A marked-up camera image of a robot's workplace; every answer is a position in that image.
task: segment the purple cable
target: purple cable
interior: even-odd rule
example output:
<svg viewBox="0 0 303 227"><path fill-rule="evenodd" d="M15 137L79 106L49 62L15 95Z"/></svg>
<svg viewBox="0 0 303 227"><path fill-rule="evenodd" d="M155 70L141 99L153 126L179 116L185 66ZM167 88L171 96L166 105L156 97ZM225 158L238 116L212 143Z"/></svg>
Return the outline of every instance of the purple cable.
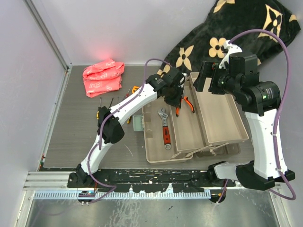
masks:
<svg viewBox="0 0 303 227"><path fill-rule="evenodd" d="M222 191L222 193L221 193L221 195L220 195L220 197L219 197L219 199L218 199L218 201L217 201L217 204L219 204L219 202L221 201L223 195L224 195L225 192L226 192L227 183L228 183L228 179L226 179L225 185L224 185L224 187L223 187L223 191Z"/></svg>
<svg viewBox="0 0 303 227"><path fill-rule="evenodd" d="M104 125L106 123L106 121L111 117L113 116L115 113L117 113L118 111L120 111L123 107L125 107L126 105L130 104L132 101L134 101L143 91L143 88L144 88L144 85L145 85L145 81L146 81L146 74L147 74L147 64L150 62L150 61L161 61L167 65L169 65L170 67L172 67L168 62L166 61L163 61L161 59L158 59L158 58L151 58L149 60L146 61L145 65L144 65L144 75L143 75L143 83L142 83L142 86L138 92L137 95L135 95L133 98L131 98L129 101L127 101L126 103L124 103L122 106L120 106L118 109L114 110L111 114L109 114L105 119L104 121L102 122L101 124L101 127L100 127L100 137L99 137L99 142L95 144L94 147L92 147L92 149L89 151L89 155L88 155L88 160L87 160L87 166L88 166L88 171L89 171L89 175L90 177L97 183L97 184L100 184L104 187L108 187L108 188L112 188L111 190L109 190L107 193L105 193L103 196L101 196L100 198L96 199L96 200L93 200L91 201L90 203L95 203L99 200L101 200L102 198L104 198L105 196L107 196L109 193L111 193L112 191L114 191L116 189L116 186L114 185L108 185L108 184L104 184L104 183L101 183L100 181L98 181L94 176L93 174L91 173L91 170L90 170L90 166L89 166L89 163L90 163L90 157L93 153L93 150L99 145L99 150L101 150L102 148L102 132L103 132L103 128L104 128Z"/></svg>
<svg viewBox="0 0 303 227"><path fill-rule="evenodd" d="M285 90L284 90L284 95L282 97L282 100L281 100L281 103L280 103L280 106L276 112L276 116L275 116L275 120L274 120L274 129L273 129L273 140L274 140L274 150L275 150L275 158L276 158L276 165L277 165L277 169L282 177L282 179L284 180L285 184L287 185L287 187L289 188L291 194L292 194L292 197L288 197L288 196L285 196L285 195L282 195L276 191L273 191L272 189L269 189L269 191L271 191L273 194L276 194L278 196L281 196L282 198L284 199L287 199L287 200L295 200L297 198L295 192L294 192L294 189L292 188L291 184L289 183L289 181L287 180L287 178L284 176L284 173L281 172L281 163L280 163L280 158L279 158L279 152L278 152L278 142L277 142L277 138L276 138L276 133L277 133L277 127L278 127L278 122L279 122L279 119L280 119L280 116L281 116L281 112L282 112L282 109L283 109L283 106L284 106L284 103L285 103L285 100L286 100L286 97L287 97L287 94L288 94L288 90L289 90L289 84L290 84L290 77L291 77L291 63L290 63L290 57L289 57L289 53L288 53L288 50L287 50L287 47L285 46L284 42L277 36L275 35L274 33L272 32L269 32L269 31L266 31L266 30L263 30L263 29L252 29L252 30L248 30L248 31L245 31L245 32L242 32L238 35L236 35L234 38L232 38L229 43L232 43L234 42L236 39L240 38L241 36L243 35L247 35L249 33L265 33L267 35L270 35L271 37L275 38L279 44L281 45L283 51L284 51L284 54L285 54L285 57L286 57L286 63L287 63L287 76L286 76L286 84L285 84Z"/></svg>

